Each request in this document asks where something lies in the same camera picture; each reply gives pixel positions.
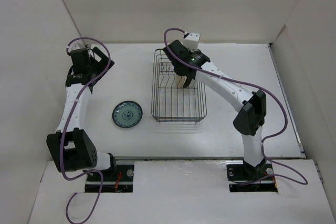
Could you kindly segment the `cream floral plate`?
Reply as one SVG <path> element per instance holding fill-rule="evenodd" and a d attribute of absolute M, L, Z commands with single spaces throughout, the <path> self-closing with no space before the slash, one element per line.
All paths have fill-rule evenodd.
<path fill-rule="evenodd" d="M 176 87 L 177 88 L 183 88 L 185 79 L 186 79 L 185 77 L 177 76 L 176 77 Z"/>

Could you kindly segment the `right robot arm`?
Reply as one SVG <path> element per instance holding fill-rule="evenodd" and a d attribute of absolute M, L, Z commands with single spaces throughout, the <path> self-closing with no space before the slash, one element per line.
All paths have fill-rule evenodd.
<path fill-rule="evenodd" d="M 224 80 L 227 75 L 220 71 L 208 56 L 200 50 L 190 51 L 179 40 L 163 48 L 172 63 L 174 72 L 186 77 L 183 87 L 192 80 L 211 88 L 227 101 L 237 112 L 234 128 L 243 139 L 243 173 L 251 179 L 261 174 L 266 160 L 261 151 L 263 124 L 266 116 L 266 94 L 262 90 L 253 92 L 234 82 Z"/>

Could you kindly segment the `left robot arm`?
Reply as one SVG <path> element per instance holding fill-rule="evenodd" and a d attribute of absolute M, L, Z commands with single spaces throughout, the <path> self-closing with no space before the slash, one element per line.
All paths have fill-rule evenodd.
<path fill-rule="evenodd" d="M 85 116 L 94 85 L 114 65 L 98 47 L 79 48 L 68 54 L 72 60 L 66 87 L 66 102 L 61 121 L 46 143 L 59 172 L 99 170 L 105 180 L 117 176 L 111 153 L 98 152 L 84 130 Z"/>

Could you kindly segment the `blue patterned plate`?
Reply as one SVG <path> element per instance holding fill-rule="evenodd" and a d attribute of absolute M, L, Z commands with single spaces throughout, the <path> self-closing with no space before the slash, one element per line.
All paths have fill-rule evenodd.
<path fill-rule="evenodd" d="M 137 102 L 128 100 L 117 104 L 111 116 L 117 127 L 130 129 L 140 123 L 143 117 L 143 110 Z"/>

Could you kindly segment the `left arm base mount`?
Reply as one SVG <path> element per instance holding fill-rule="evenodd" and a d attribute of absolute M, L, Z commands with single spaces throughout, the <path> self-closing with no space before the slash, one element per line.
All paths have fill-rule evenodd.
<path fill-rule="evenodd" d="M 102 193 L 132 193 L 134 179 L 134 161 L 117 161 L 116 172 L 102 172 Z M 100 175 L 88 175 L 85 183 L 86 193 L 97 193 L 100 188 Z"/>

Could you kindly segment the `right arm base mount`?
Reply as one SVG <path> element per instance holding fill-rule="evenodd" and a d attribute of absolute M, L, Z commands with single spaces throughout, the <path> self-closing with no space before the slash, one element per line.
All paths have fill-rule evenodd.
<path fill-rule="evenodd" d="M 249 171 L 243 161 L 230 161 L 226 163 L 229 191 L 231 193 L 272 192 L 277 193 L 278 188 L 273 176 L 263 180 L 267 175 L 273 175 L 274 170 L 270 162 L 266 162 L 258 171 Z"/>

